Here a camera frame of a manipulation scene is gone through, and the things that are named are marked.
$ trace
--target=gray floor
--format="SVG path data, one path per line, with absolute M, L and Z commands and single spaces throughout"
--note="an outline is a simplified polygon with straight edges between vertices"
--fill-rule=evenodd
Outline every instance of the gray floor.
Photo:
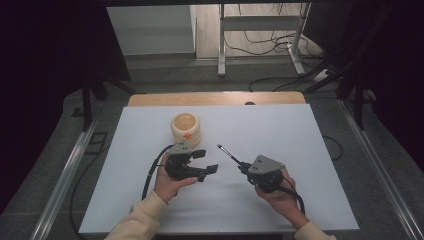
M 167 56 L 164 58 L 132 57 L 127 59 L 127 63 L 132 82 L 126 84 L 146 93 L 248 91 L 249 82 L 255 79 L 295 76 L 290 61 L 284 58 L 231 60 L 228 63 L 225 78 L 217 76 L 217 66 L 214 61 Z M 265 81 L 255 84 L 254 88 L 257 91 L 271 91 L 285 82 L 287 80 Z M 301 90 L 308 84 L 310 83 L 299 85 L 296 89 Z M 343 156 L 334 161 L 334 166 L 361 228 L 359 231 L 332 233 L 338 239 L 409 239 L 359 146 L 338 100 L 334 97 L 333 91 L 336 86 L 337 83 L 333 83 L 306 96 L 322 134 L 335 138 L 343 146 Z M 104 141 L 105 145 L 108 145 L 113 138 L 122 107 L 126 105 L 130 95 L 111 84 L 106 83 L 106 87 L 109 91 L 108 99 L 106 101 L 93 100 L 93 104 L 95 109 L 102 108 L 95 133 L 107 132 Z M 0 216 L 0 239 L 28 239 L 31 236 L 82 129 L 83 119 L 72 117 L 75 109 L 81 107 L 80 92 L 66 98 L 64 112 L 50 141 L 18 193 Z M 423 173 L 378 121 L 370 105 L 365 105 L 364 124 L 375 149 L 422 228 L 424 224 Z M 340 149 L 331 141 L 326 141 L 326 143 L 331 156 L 337 156 L 340 153 Z M 90 144 L 87 149 L 95 152 L 99 150 L 99 145 Z M 79 226 L 106 154 L 107 152 L 98 158 L 93 154 L 84 155 L 70 190 L 52 225 L 48 239 L 79 239 L 72 229 L 70 221 L 72 192 L 77 179 L 84 173 L 85 167 L 92 164 L 81 182 L 78 183 L 73 198 L 72 217 Z M 87 238 L 101 239 L 102 236 L 88 236 Z M 234 239 L 237 237 L 221 236 L 211 239 L 217 238 Z M 291 234 L 284 234 L 284 238 L 290 239 Z M 264 239 L 264 236 L 250 236 L 244 237 L 244 239 Z M 266 239 L 281 239 L 281 236 L 269 235 L 266 236 Z

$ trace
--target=black curtain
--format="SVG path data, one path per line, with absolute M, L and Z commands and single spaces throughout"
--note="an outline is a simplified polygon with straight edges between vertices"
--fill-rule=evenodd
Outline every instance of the black curtain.
M 101 83 L 97 73 L 115 80 L 129 75 L 106 8 L 93 4 L 2 1 L 0 49 L 3 212 L 82 77 Z

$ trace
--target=hand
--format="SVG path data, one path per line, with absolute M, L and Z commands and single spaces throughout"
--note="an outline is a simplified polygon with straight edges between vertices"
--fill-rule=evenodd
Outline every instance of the hand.
M 168 157 L 169 155 L 165 154 L 162 157 L 160 165 L 165 165 Z M 165 167 L 160 166 L 157 170 L 156 183 L 153 190 L 160 197 L 160 199 L 162 199 L 165 203 L 168 203 L 173 197 L 175 197 L 175 195 L 177 195 L 180 188 L 192 185 L 197 181 L 198 180 L 196 177 L 176 181 L 168 176 Z
M 281 186 L 294 190 L 292 186 L 295 187 L 296 182 L 290 177 L 287 169 L 281 169 L 281 173 L 285 178 Z M 309 222 L 309 219 L 300 211 L 297 206 L 297 201 L 292 195 L 278 190 L 272 193 L 265 193 L 258 187 L 255 187 L 255 191 L 258 196 L 265 199 L 265 201 L 267 201 L 276 212 L 289 220 L 296 229 L 300 229 Z

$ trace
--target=beige cup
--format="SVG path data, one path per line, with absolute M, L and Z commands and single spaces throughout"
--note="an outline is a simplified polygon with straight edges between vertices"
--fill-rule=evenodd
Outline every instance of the beige cup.
M 181 113 L 175 116 L 171 121 L 171 131 L 175 143 L 185 139 L 194 148 L 200 142 L 200 122 L 194 114 Z

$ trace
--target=sleeve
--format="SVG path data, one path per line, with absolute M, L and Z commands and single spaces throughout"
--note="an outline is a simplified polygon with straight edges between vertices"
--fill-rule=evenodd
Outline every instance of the sleeve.
M 130 214 L 119 221 L 107 240 L 150 240 L 159 228 L 159 217 L 168 205 L 152 191 L 143 201 L 133 204 Z
M 315 223 L 309 221 L 294 235 L 296 240 L 336 240 L 334 236 L 326 235 Z

